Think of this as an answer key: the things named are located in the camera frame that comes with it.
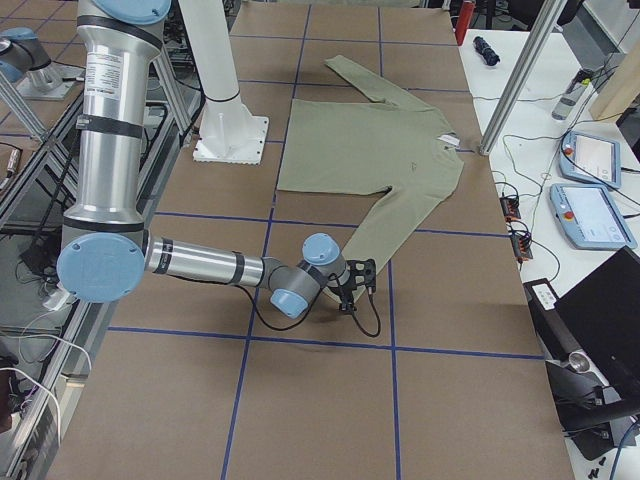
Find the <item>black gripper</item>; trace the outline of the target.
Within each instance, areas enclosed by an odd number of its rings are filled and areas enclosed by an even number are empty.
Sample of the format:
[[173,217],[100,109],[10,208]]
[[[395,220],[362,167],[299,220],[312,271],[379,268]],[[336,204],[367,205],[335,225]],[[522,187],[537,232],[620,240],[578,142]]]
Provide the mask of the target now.
[[354,292],[357,290],[357,282],[348,280],[346,283],[337,282],[338,296],[340,298],[339,310],[342,313],[354,313],[356,311]]

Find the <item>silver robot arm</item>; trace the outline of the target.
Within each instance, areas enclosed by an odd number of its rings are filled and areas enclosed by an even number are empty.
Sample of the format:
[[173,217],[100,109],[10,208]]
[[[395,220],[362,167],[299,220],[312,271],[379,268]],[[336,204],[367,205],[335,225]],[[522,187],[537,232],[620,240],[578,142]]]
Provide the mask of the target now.
[[[77,30],[86,47],[83,110],[77,119],[79,177],[74,205],[64,215],[57,259],[61,286],[91,303],[129,295],[145,272],[187,281],[268,290],[284,315],[309,311],[321,293],[336,296],[343,312],[354,307],[355,266],[334,239],[307,238],[301,261],[189,244],[155,235],[143,216],[148,185],[171,167],[161,147],[146,138],[145,109],[151,73],[166,56],[168,1],[82,1]],[[244,105],[228,24],[218,1],[179,3],[201,83],[202,111],[168,111],[185,130],[201,129],[201,161],[256,164],[269,121]]]

